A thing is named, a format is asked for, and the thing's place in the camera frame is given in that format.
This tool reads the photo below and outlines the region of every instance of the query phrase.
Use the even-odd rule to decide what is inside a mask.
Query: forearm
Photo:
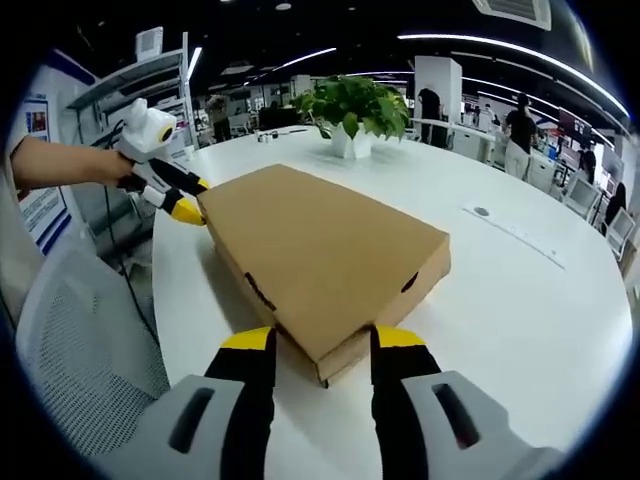
[[[25,137],[11,155],[18,189],[97,182],[115,185],[131,163],[115,150],[62,145]]]

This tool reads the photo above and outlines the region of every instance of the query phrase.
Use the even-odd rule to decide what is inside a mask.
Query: ceiling light
[[[320,50],[319,52],[310,53],[309,55],[305,55],[304,57],[296,58],[295,60],[291,60],[290,62],[287,62],[284,65],[280,65],[279,67],[276,67],[276,68],[273,68],[273,67],[261,68],[260,70],[262,70],[262,71],[265,71],[265,70],[271,70],[271,71],[267,71],[267,72],[263,73],[262,75],[260,75],[259,77],[256,77],[254,79],[250,79],[249,82],[253,82],[254,80],[259,80],[260,78],[264,77],[268,73],[275,72],[276,70],[280,70],[281,68],[288,67],[289,65],[293,65],[294,63],[302,62],[303,60],[307,60],[309,58],[317,57],[318,55],[324,55],[325,53],[335,52],[336,50],[337,50],[337,48],[327,48],[326,50]]]
[[[514,105],[518,105],[518,102],[516,102],[515,100],[511,100],[509,98],[500,97],[498,95],[494,95],[493,93],[481,92],[481,91],[478,90],[478,95],[484,95],[485,97],[493,97],[493,98],[498,99],[498,100],[502,100],[502,101],[505,101],[505,102],[513,103]],[[560,123],[560,121],[557,118],[554,118],[551,115],[548,115],[548,114],[546,114],[544,112],[541,112],[540,110],[536,110],[535,108],[531,108],[531,107],[529,107],[529,110],[531,110],[534,113],[537,113],[538,115],[542,115],[544,117],[547,117],[549,120],[552,120],[552,121],[554,121],[556,123]]]
[[[284,65],[280,65],[279,67],[274,68],[272,71],[280,70],[281,68],[288,67],[293,65],[294,63],[302,62],[303,60],[307,60],[309,58],[317,57],[318,55],[324,55],[325,53],[335,52],[337,48],[327,48],[326,50],[320,50],[319,52],[311,53],[309,55],[305,55],[304,57],[296,58],[295,60],[291,60],[290,62],[285,63]]]
[[[362,73],[347,73],[345,77],[357,77],[359,75],[413,75],[413,72],[362,72]]]
[[[193,57],[191,57],[191,63],[189,64],[189,70],[187,71],[187,81],[191,78],[191,74],[193,70],[196,68],[196,63],[198,63],[198,58],[200,58],[200,54],[202,53],[202,47],[196,47],[193,52]]]
[[[494,40],[492,38],[474,37],[474,36],[470,36],[470,35],[451,35],[451,34],[443,34],[443,33],[421,33],[421,34],[416,34],[416,35],[399,35],[398,38],[400,40],[419,40],[419,39],[422,39],[422,40],[466,40],[466,41],[471,41],[471,42],[476,42],[476,43],[486,43],[486,44],[495,45],[495,46],[498,46],[498,47],[509,48],[511,50],[516,50],[518,52],[525,53],[527,55],[531,55],[531,56],[539,58],[540,60],[543,60],[543,61],[545,61],[547,63],[550,63],[550,64],[552,64],[552,65],[554,65],[554,66],[556,66],[558,68],[561,68],[565,72],[567,72],[567,73],[573,75],[574,77],[582,80],[584,83],[586,83],[590,87],[594,88],[595,90],[600,92],[602,95],[604,95],[607,99],[609,99],[611,101],[611,103],[613,103],[616,107],[618,107],[618,109],[622,113],[624,113],[627,117],[631,117],[631,115],[629,114],[627,109],[624,108],[624,105],[622,105],[622,103],[620,103],[620,101],[617,98],[615,98],[612,94],[610,94],[608,91],[606,91],[598,83],[594,82],[589,77],[587,77],[584,73],[579,72],[575,68],[570,67],[569,65],[566,65],[566,64],[562,63],[561,61],[556,60],[553,57],[549,57],[548,55],[545,55],[543,53],[536,52],[535,50],[531,50],[529,48],[521,47],[520,45],[515,45],[513,43],[503,42],[503,41],[500,41],[500,40]]]
[[[220,75],[237,75],[239,73],[248,72],[253,68],[253,65],[238,65],[237,67],[227,67]]]
[[[504,85],[499,85],[497,83],[492,83],[492,82],[487,82],[485,80],[478,80],[477,78],[469,78],[469,77],[462,77],[463,80],[468,80],[469,82],[476,82],[476,83],[482,83],[484,85],[491,85],[492,87],[497,87],[497,88],[503,88],[504,90],[509,90],[510,92],[514,92],[514,93],[522,93],[520,90],[516,90],[515,88],[510,88],[510,87],[505,87]],[[541,98],[538,97],[534,97],[533,95],[530,95],[528,93],[525,93],[525,95],[529,98],[533,98],[534,100],[540,102],[540,103],[544,103],[545,105],[548,105],[551,108],[555,108],[556,110],[559,110],[560,107],[557,105],[554,105],[553,103],[549,103],[546,100],[543,100]]]

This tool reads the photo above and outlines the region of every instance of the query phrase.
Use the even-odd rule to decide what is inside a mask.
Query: green plant
[[[311,116],[322,138],[331,138],[328,124],[337,126],[340,122],[352,139],[358,133],[358,123],[364,124],[365,132],[385,135],[387,140],[402,138],[409,124],[409,110],[400,92],[361,76],[330,78],[292,103]]]

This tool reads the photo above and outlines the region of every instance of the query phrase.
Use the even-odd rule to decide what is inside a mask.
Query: white pillar
[[[433,90],[440,97],[444,114],[449,120],[460,121],[462,103],[462,67],[452,58],[418,56],[415,61],[415,109],[414,116],[422,116],[422,104],[418,94],[423,88]]]

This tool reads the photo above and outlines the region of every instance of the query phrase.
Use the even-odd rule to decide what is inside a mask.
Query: white flower pot
[[[335,156],[348,159],[371,156],[371,142],[374,135],[371,132],[366,133],[362,123],[359,123],[358,127],[358,133],[356,133],[353,140],[344,131],[342,122],[337,127],[333,127],[331,131],[331,147]]]

